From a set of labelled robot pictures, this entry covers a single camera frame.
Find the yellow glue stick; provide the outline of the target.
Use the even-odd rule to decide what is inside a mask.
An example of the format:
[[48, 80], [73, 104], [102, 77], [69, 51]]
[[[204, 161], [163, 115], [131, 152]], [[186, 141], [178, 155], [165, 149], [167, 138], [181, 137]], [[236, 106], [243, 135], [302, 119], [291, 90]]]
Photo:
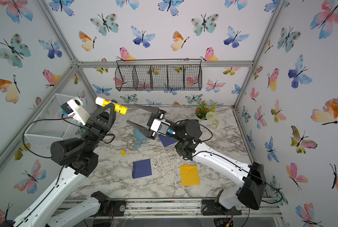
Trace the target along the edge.
[[102, 97], [97, 97], [95, 100], [95, 103], [101, 107], [106, 107], [108, 105], [111, 105], [113, 106], [115, 112], [122, 114], [122, 115], [126, 115], [127, 109], [128, 109], [125, 106], [119, 105], [118, 103], [116, 103], [116, 101], [104, 99]]

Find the yellow envelope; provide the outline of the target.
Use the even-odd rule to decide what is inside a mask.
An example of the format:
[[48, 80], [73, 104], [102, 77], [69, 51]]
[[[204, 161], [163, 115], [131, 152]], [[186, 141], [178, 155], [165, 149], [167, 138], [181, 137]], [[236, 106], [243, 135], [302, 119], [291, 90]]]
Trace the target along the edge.
[[200, 178], [197, 166], [182, 165], [180, 167], [182, 186], [200, 185]]

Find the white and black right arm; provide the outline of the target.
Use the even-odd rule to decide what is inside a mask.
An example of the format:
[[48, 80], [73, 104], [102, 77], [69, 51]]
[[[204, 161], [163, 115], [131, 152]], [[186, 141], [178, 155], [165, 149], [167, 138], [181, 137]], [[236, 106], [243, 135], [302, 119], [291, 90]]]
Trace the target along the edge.
[[128, 123], [145, 137], [155, 139], [157, 135], [177, 140], [175, 149], [180, 157], [204, 164], [229, 178], [236, 184], [234, 190], [223, 190], [218, 196], [219, 204], [230, 209], [244, 205], [252, 210], [260, 209], [266, 179], [263, 167], [257, 163], [247, 164], [231, 159], [209, 147], [200, 138], [201, 124], [195, 119], [173, 122], [165, 118], [166, 111], [158, 107], [136, 105], [151, 114], [147, 125]]

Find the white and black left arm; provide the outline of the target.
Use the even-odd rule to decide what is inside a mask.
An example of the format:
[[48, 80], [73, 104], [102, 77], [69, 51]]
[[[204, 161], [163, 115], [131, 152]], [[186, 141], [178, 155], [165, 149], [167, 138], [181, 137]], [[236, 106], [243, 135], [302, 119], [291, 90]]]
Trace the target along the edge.
[[63, 113], [83, 126], [80, 138], [53, 142], [49, 159], [60, 166], [60, 171], [45, 191], [15, 219], [4, 218], [1, 227], [73, 227], [95, 214], [113, 217], [114, 205], [101, 191], [94, 192], [81, 204], [59, 215], [54, 212], [67, 196], [97, 167], [99, 156], [94, 152], [109, 135], [120, 105], [115, 100], [96, 98], [99, 108], [89, 114], [79, 98], [61, 105]]

